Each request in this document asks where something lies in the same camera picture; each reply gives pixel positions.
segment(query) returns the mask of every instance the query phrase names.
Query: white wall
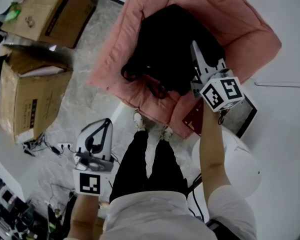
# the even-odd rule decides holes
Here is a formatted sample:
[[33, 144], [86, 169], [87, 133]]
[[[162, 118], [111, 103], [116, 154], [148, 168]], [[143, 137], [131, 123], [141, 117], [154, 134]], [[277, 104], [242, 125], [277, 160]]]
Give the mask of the white wall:
[[[253, 78], [300, 82], [300, 0], [248, 0], [282, 42], [278, 56]], [[243, 138], [262, 168], [262, 182], [247, 199], [260, 240], [300, 235], [300, 89], [245, 88], [260, 113]]]

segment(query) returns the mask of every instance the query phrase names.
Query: floor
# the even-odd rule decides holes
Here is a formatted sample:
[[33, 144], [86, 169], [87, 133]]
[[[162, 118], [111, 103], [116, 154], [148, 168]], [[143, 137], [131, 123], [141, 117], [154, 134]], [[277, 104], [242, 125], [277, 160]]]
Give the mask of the floor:
[[[110, 118], [113, 122], [112, 152], [121, 161], [136, 132], [132, 120], [134, 109], [124, 105], [115, 96], [109, 95], [95, 86], [87, 85], [87, 81], [94, 69], [98, 53], [115, 23], [122, 5], [111, 0], [93, 1], [96, 3], [96, 11], [85, 27], [75, 49], [34, 43], [14, 35], [9, 35], [4, 43], [44, 46], [72, 60], [73, 76], [64, 95], [58, 117], [46, 131], [48, 143], [52, 146], [56, 146], [58, 143], [73, 143], [72, 149], [75, 150], [76, 139], [86, 125], [100, 119]], [[163, 125], [149, 120], [146, 121], [146, 125], [149, 130], [146, 169], [147, 174], [150, 175], [156, 144]], [[180, 165], [184, 177], [188, 179], [189, 186], [200, 173], [193, 166], [191, 159], [191, 150], [198, 138], [194, 137], [182, 141], [177, 136], [173, 136], [170, 142], [175, 151], [176, 161]], [[73, 154], [65, 151], [59, 158], [49, 149], [38, 151], [35, 154], [38, 159], [42, 160], [42, 168], [37, 187], [31, 195], [31, 201], [43, 215], [47, 214], [48, 203], [63, 210], [68, 201], [69, 191], [74, 188]], [[111, 183], [115, 179], [118, 168], [119, 164], [115, 163]], [[104, 196], [100, 199], [108, 201], [111, 190], [109, 184]], [[106, 213], [106, 210], [101, 210], [99, 215], [104, 217]]]

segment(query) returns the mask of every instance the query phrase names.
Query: white shirt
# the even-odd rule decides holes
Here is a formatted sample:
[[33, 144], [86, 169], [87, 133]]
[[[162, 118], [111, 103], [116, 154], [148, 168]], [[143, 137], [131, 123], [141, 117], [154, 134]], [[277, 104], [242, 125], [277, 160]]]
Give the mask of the white shirt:
[[[212, 219], [240, 239], [257, 239], [252, 209], [231, 185], [216, 189], [207, 207]], [[191, 215], [186, 197], [172, 191], [146, 191], [115, 199], [103, 229], [100, 240], [217, 240], [213, 231]]]

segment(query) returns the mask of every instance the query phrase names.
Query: pink cushion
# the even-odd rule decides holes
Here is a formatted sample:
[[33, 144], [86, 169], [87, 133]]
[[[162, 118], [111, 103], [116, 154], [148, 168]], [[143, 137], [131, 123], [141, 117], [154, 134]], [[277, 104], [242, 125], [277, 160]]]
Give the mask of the pink cushion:
[[171, 91], [165, 99], [157, 99], [147, 87], [146, 76], [133, 82], [121, 76], [121, 68], [136, 48], [142, 20], [171, 4], [187, 9], [210, 30], [225, 49], [227, 67], [241, 82], [271, 61], [281, 42], [246, 0], [126, 0], [90, 83], [138, 108], [151, 120], [169, 125], [175, 134], [186, 139], [192, 131], [182, 119], [198, 101], [190, 91], [185, 96]]

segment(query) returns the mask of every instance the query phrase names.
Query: cardboard box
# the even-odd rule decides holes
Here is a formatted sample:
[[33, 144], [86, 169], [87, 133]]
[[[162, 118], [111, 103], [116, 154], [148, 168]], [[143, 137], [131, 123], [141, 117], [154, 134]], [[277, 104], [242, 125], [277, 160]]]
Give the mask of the cardboard box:
[[[8, 57], [0, 78], [0, 125], [17, 144], [37, 139], [56, 119], [73, 72], [48, 50], [4, 45], [1, 55]], [[46, 66], [64, 72], [21, 77]]]
[[16, 19], [3, 23], [3, 31], [73, 48], [95, 6], [90, 0], [24, 0], [18, 9]]

